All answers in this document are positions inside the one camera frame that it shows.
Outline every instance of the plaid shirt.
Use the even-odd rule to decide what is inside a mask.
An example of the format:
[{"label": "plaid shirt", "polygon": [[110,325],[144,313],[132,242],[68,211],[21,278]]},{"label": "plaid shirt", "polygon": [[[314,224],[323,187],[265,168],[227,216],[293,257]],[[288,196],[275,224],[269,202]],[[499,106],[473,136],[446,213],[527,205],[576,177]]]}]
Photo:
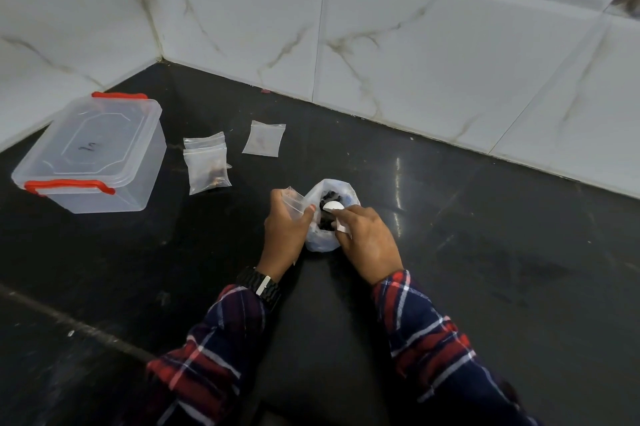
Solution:
[{"label": "plaid shirt", "polygon": [[[418,402],[443,400],[475,422],[538,424],[519,406],[514,390],[478,364],[466,335],[416,289],[409,271],[375,285],[373,300],[396,371],[412,385]],[[169,424],[175,412],[196,424],[217,424],[238,399],[266,314],[252,291],[226,287],[181,349],[149,362],[147,369],[156,376],[156,391],[147,399],[151,405],[123,424]]]}]

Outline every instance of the sleeve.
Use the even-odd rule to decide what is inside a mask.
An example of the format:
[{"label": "sleeve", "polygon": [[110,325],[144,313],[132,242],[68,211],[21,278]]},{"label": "sleeve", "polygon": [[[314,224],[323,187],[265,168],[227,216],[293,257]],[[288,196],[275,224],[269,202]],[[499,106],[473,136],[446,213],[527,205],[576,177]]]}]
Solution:
[{"label": "sleeve", "polygon": [[194,326],[180,349],[147,364],[175,397],[166,415],[180,407],[197,423],[213,425],[236,403],[266,323],[266,307],[244,286],[229,285]]},{"label": "sleeve", "polygon": [[510,385],[478,363],[467,336],[416,289],[409,271],[375,285],[373,300],[396,372],[416,390],[418,402],[440,400],[491,424],[540,424],[525,414]]}]

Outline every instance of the container lid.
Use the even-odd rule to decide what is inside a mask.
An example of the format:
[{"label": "container lid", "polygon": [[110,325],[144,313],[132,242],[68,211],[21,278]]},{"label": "container lid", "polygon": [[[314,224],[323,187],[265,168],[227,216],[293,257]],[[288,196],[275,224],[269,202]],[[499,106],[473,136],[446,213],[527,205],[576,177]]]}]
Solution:
[{"label": "container lid", "polygon": [[60,180],[70,184],[38,192],[92,193],[123,187],[134,179],[162,108],[142,94],[104,96],[78,99],[60,111],[13,171],[18,187]]}]

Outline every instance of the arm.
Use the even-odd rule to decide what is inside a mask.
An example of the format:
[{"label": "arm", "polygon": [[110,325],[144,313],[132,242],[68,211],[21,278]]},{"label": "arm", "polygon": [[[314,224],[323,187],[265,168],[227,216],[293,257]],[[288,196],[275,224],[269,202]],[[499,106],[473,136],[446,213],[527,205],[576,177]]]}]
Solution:
[{"label": "arm", "polygon": [[[282,191],[273,190],[256,270],[279,282],[297,260],[314,212],[315,206],[309,206],[300,219],[292,220]],[[152,374],[149,390],[123,424],[155,425],[174,413],[186,414],[192,423],[202,425],[224,419],[236,404],[267,316],[267,308],[254,292],[228,285],[202,323],[191,328],[180,349],[147,364]]]},{"label": "arm", "polygon": [[465,414],[491,424],[537,425],[510,386],[477,362],[467,336],[417,289],[380,216],[359,206],[333,213],[351,230],[351,236],[337,231],[336,237],[373,286],[378,320],[387,332],[396,372],[411,384],[418,401],[436,400],[448,405],[451,415]]}]

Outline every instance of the black watch strap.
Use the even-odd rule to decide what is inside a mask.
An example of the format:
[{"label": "black watch strap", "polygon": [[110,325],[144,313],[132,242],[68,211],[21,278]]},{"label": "black watch strap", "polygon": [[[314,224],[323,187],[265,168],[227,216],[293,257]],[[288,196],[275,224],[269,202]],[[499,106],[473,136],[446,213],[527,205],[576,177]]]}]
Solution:
[{"label": "black watch strap", "polygon": [[244,268],[236,278],[236,285],[244,286],[257,294],[268,309],[273,309],[280,299],[280,287],[269,276],[255,270]]}]

